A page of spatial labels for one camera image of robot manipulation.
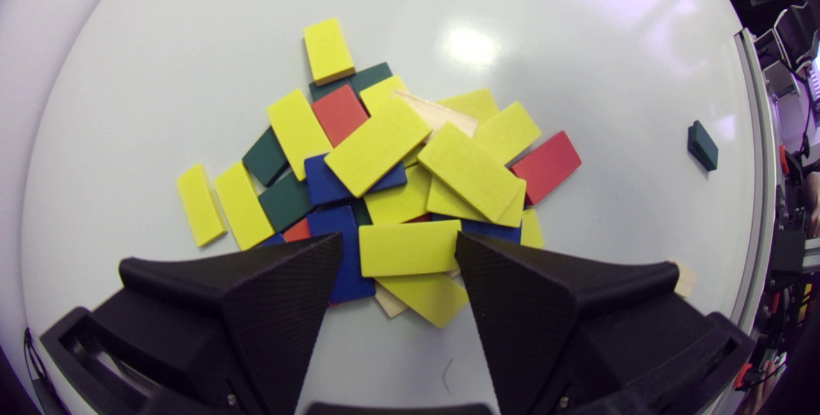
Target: round table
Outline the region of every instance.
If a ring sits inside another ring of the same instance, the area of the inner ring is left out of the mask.
[[[310,74],[302,28],[337,16],[357,68],[387,61],[414,94],[490,88],[544,135],[566,130],[583,165],[539,203],[548,250],[612,263],[674,260],[701,312],[729,316],[741,291],[755,201],[755,140],[728,0],[102,0],[56,80],[24,203],[30,327],[121,287],[123,257],[198,249],[174,181],[240,160],[266,106]],[[700,120],[715,172],[686,150]],[[90,408],[50,363],[75,413]],[[443,372],[447,386],[443,385]],[[311,401],[497,411],[472,311],[439,330],[389,321],[372,298],[328,310],[298,412]]]

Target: blue wooden block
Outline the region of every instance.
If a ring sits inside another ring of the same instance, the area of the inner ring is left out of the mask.
[[[441,222],[442,220],[455,220],[455,218],[434,213],[430,216],[430,220],[431,222]],[[462,232],[488,235],[489,237],[495,237],[495,239],[521,243],[521,226],[518,226],[518,228],[510,228],[509,226],[462,219]]]
[[[282,237],[282,234],[276,233],[261,241],[257,247],[269,247],[272,245],[279,245],[280,243],[284,243],[284,237]]]
[[[310,196],[310,202],[313,205],[324,205],[352,199],[353,196],[348,188],[336,178],[333,170],[325,164],[325,156],[326,154],[305,159],[305,180],[307,181],[307,193]],[[375,185],[367,192],[375,193],[405,184],[407,184],[407,175],[404,173],[404,166],[399,162],[380,181],[375,182]]]
[[[307,226],[313,236],[342,233],[342,263],[328,301],[339,304],[375,295],[373,280],[361,277],[358,226],[354,211],[349,206],[343,206],[310,213],[307,215]]]

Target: wooden block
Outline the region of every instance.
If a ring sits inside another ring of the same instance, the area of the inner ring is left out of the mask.
[[[333,147],[338,146],[367,120],[367,113],[349,85],[343,85],[337,91],[314,102],[311,107]]]
[[[445,328],[468,301],[466,290],[443,274],[380,277],[377,281],[440,329]]]
[[[225,222],[219,214],[217,200],[202,164],[196,164],[182,173],[176,179],[176,190],[179,191],[179,200],[182,201],[197,247],[207,245],[226,233]]]
[[[404,159],[402,159],[402,165],[404,165],[404,168],[418,164],[418,153],[421,152],[422,149],[424,149],[423,144],[416,146],[415,149],[413,149],[408,155],[404,156]]]
[[[699,120],[689,127],[688,149],[706,170],[711,172],[718,169],[718,147]]]
[[[313,236],[342,233],[342,261],[328,301],[339,304],[375,295],[373,280],[361,276],[358,227],[352,209],[343,206],[310,213],[307,225]]]
[[[392,319],[398,316],[407,309],[407,305],[403,301],[396,298],[386,288],[382,287],[378,282],[375,283],[375,301],[379,302],[379,306],[384,309],[384,314]]]
[[[380,114],[361,124],[325,156],[325,163],[348,191],[360,198],[430,131],[404,100],[393,98]]]
[[[305,179],[307,158],[330,152],[333,147],[301,90],[294,90],[267,108],[270,127],[279,139],[293,174]]]
[[[475,129],[473,141],[499,164],[506,165],[541,136],[520,102],[512,103]]]
[[[490,222],[501,219],[520,188],[509,170],[451,123],[428,142],[418,161]]]
[[[430,213],[425,213],[422,216],[417,216],[412,220],[407,220],[405,223],[424,223],[424,222],[432,222],[432,215]]]
[[[430,172],[418,165],[404,172],[407,185],[364,195],[367,213],[374,225],[398,225],[427,214]]]
[[[691,297],[692,290],[694,290],[694,282],[697,281],[698,275],[677,261],[672,261],[672,263],[677,265],[677,270],[680,272],[677,277],[677,284],[675,284],[675,293],[682,298]]]
[[[288,159],[285,158],[282,147],[279,146],[279,140],[276,140],[276,135],[273,134],[273,129],[268,127],[254,146],[245,153],[242,163],[261,184],[270,186],[276,181],[276,177],[284,172],[285,167],[288,166]]]
[[[453,220],[449,216],[434,213],[433,222],[447,222]],[[506,240],[512,243],[521,243],[521,227],[510,228],[507,226],[494,225],[492,223],[474,222],[473,220],[461,220],[462,232],[487,235],[495,239]]]
[[[428,274],[453,271],[459,220],[359,226],[361,275]]]
[[[257,247],[269,247],[272,245],[279,245],[280,243],[285,243],[284,237],[282,237],[282,234],[276,233],[261,241]]]
[[[405,100],[407,105],[410,105],[410,108],[413,108],[416,114],[433,129],[433,132],[427,137],[428,140],[436,135],[436,132],[445,126],[447,122],[459,127],[459,130],[470,138],[472,138],[475,132],[475,127],[478,126],[478,120],[469,117],[469,115],[453,111],[434,102],[428,102],[428,100],[413,96],[403,90],[396,90],[395,96]]]
[[[313,205],[324,205],[326,203],[339,202],[351,199],[352,194],[348,188],[339,181],[336,174],[325,164],[325,155],[308,158],[305,160],[305,174],[307,176],[307,192]],[[404,167],[396,164],[382,176],[368,192],[378,192],[402,186],[407,182]]]
[[[366,70],[358,71],[350,78],[350,81],[352,82],[352,87],[354,87],[354,91],[358,97],[361,91],[365,88],[371,88],[373,85],[380,83],[382,80],[387,79],[387,77],[392,75],[393,71],[390,70],[390,66],[387,65],[387,63],[380,63],[374,67],[369,67]]]
[[[322,85],[322,87],[316,85],[315,82],[310,82],[307,85],[307,88],[310,90],[310,98],[313,102],[317,102],[323,97],[337,91],[339,88],[347,85],[348,87],[352,88],[352,77],[344,77],[343,79],[334,80],[333,82],[326,83]]]
[[[524,208],[524,198],[527,194],[527,182],[519,179],[518,192],[510,201],[507,209],[501,214],[496,225],[517,228],[521,225],[521,214]],[[447,216],[454,216],[476,222],[490,223],[484,218],[480,211],[475,210],[459,194],[451,189],[447,184],[443,184],[439,179],[433,178],[430,183],[430,194],[427,196],[427,211],[439,213]]]
[[[217,176],[213,187],[240,250],[247,250],[273,235],[273,227],[259,205],[251,175],[242,162],[236,162]]]
[[[439,104],[469,115],[469,117],[478,120],[480,124],[498,113],[498,105],[495,104],[493,94],[487,88],[449,97],[439,101]]]
[[[521,216],[521,245],[532,248],[544,248],[544,235],[535,208],[527,208]]]
[[[259,203],[274,229],[282,232],[313,210],[308,187],[289,173],[259,195]]]
[[[354,199],[351,203],[354,209],[354,217],[356,218],[356,225],[372,225],[373,220],[370,219],[370,214],[367,213],[367,205],[363,199]]]
[[[578,167],[580,157],[561,131],[512,164],[510,170],[527,181],[527,205],[535,205]]]
[[[363,89],[357,94],[361,98],[361,102],[364,104],[365,108],[367,108],[367,112],[369,112],[372,117],[372,115],[376,114],[382,106],[386,105],[393,99],[393,94],[395,94],[396,90],[406,91],[407,87],[404,86],[404,82],[402,82],[401,77],[390,76],[381,82],[375,83],[374,85]]]
[[[316,85],[326,85],[356,72],[339,19],[331,18],[306,27],[304,38]]]
[[[290,229],[282,233],[282,237],[286,242],[310,239],[310,226],[308,226],[307,217],[299,220],[295,225],[290,226]]]

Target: cable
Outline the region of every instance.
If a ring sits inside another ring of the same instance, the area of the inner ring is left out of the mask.
[[[785,362],[783,362],[782,364],[780,364],[779,366],[777,366],[777,368],[776,368],[776,369],[774,369],[774,371],[773,371],[773,372],[771,372],[770,374],[768,374],[766,377],[764,377],[764,378],[762,378],[762,379],[760,379],[760,380],[758,380],[758,381],[755,381],[755,383],[751,383],[751,384],[749,384],[748,386],[746,386],[746,389],[747,389],[747,390],[748,390],[748,389],[752,389],[753,387],[755,387],[755,386],[757,386],[757,385],[760,385],[761,383],[763,383],[764,381],[768,380],[769,378],[774,377],[775,375],[777,375],[777,373],[778,373],[778,372],[780,372],[780,371],[782,370],[783,366],[785,366]]]

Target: yellow wooden block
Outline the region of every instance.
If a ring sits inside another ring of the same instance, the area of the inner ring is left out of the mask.
[[[521,214],[524,208],[524,198],[527,196],[527,182],[520,179],[518,193],[510,201],[507,209],[501,214],[497,222],[490,222],[475,210],[459,194],[439,179],[433,178],[430,182],[430,193],[427,196],[427,211],[440,215],[454,216],[477,222],[494,223],[495,225],[518,228],[521,225]]]
[[[325,156],[325,164],[357,197],[430,134],[430,126],[401,98],[393,98]]]
[[[424,147],[423,144],[416,146],[408,155],[404,156],[404,159],[402,159],[404,168],[418,164],[418,153],[422,151],[422,147]]]
[[[468,301],[466,290],[443,274],[378,277],[376,281],[440,329],[445,328]]]
[[[226,233],[225,222],[217,209],[205,167],[196,164],[176,179],[176,190],[197,247],[207,245]]]
[[[431,175],[416,165],[404,170],[407,184],[389,190],[364,195],[367,213],[374,225],[404,223],[427,213]]]
[[[325,85],[356,72],[339,19],[331,18],[308,26],[304,29],[304,36],[307,59],[316,85]]]
[[[455,97],[449,97],[439,101],[439,104],[454,111],[467,114],[479,124],[498,113],[498,106],[495,104],[493,94],[487,88],[481,88]]]
[[[428,274],[453,271],[460,220],[359,226],[361,275]]]
[[[532,248],[544,248],[544,235],[535,208],[527,208],[521,215],[521,245]]]
[[[688,269],[688,267],[683,266],[677,261],[673,261],[673,263],[677,265],[677,270],[680,273],[677,276],[677,284],[675,284],[675,293],[677,293],[677,295],[682,298],[689,298],[692,296],[692,290],[694,290],[694,282],[697,280],[698,275],[695,274],[694,271]]]
[[[252,248],[274,234],[242,162],[217,176],[213,187],[240,250]]]
[[[385,106],[393,99],[393,94],[396,90],[407,91],[401,77],[390,76],[387,79],[378,82],[376,85],[365,88],[359,92],[361,103],[367,108],[370,115],[375,115],[382,106]]]
[[[285,95],[267,110],[270,127],[299,181],[305,179],[305,159],[330,152],[333,147],[301,90]]]
[[[418,161],[490,222],[501,219],[521,188],[510,170],[451,123],[422,149]]]
[[[396,295],[390,293],[389,290],[382,287],[378,282],[375,283],[374,297],[375,301],[379,302],[379,306],[384,309],[384,314],[387,314],[387,317],[390,319],[404,313],[404,310],[407,309],[407,305],[404,304],[403,301],[396,298]]]
[[[434,102],[428,102],[428,100],[408,94],[404,90],[396,90],[395,96],[405,100],[408,105],[410,105],[410,108],[413,108],[413,111],[433,129],[433,133],[430,134],[428,139],[436,135],[436,132],[445,126],[447,122],[459,127],[459,130],[470,138],[472,138],[475,132],[475,127],[478,126],[478,120],[469,117],[469,115],[445,108]]]
[[[520,102],[512,103],[475,129],[472,140],[499,164],[507,164],[541,136]]]

